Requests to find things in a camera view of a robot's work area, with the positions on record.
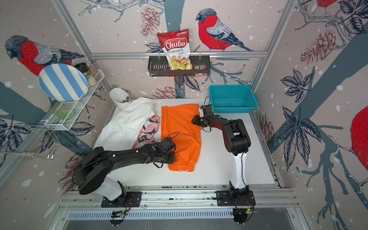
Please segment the orange shorts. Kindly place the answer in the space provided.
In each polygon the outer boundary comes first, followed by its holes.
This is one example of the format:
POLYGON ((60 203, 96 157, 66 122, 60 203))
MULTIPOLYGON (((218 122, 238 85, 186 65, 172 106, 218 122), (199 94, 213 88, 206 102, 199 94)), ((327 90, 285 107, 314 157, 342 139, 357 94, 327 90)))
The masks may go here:
POLYGON ((163 106, 161 112, 161 139, 171 137, 176 144, 169 170, 193 172, 201 151, 201 128, 192 123, 200 115, 199 105, 163 106))

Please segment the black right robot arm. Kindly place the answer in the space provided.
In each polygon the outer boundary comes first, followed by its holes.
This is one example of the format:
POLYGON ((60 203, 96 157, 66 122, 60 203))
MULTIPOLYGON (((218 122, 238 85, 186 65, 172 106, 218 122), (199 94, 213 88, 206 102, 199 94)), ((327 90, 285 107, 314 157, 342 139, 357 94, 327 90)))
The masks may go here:
POLYGON ((216 128, 222 131, 226 150, 234 157, 233 174, 230 181, 229 195, 233 203, 245 199, 251 193, 246 180, 246 153, 251 140, 241 119, 231 120, 215 115, 210 104, 200 107, 203 115, 196 115, 192 123, 201 128, 216 128))

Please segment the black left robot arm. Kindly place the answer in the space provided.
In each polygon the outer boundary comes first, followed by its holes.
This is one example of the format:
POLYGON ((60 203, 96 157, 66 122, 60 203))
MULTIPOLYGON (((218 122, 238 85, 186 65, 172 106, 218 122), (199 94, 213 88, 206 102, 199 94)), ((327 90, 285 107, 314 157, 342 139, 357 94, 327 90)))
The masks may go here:
POLYGON ((161 142, 145 144, 137 149, 112 151, 97 147, 84 157, 73 169, 72 182, 79 194, 98 193, 109 204, 126 204, 127 192, 120 181, 107 177, 115 169, 135 164, 173 164, 176 144, 170 137, 161 142))

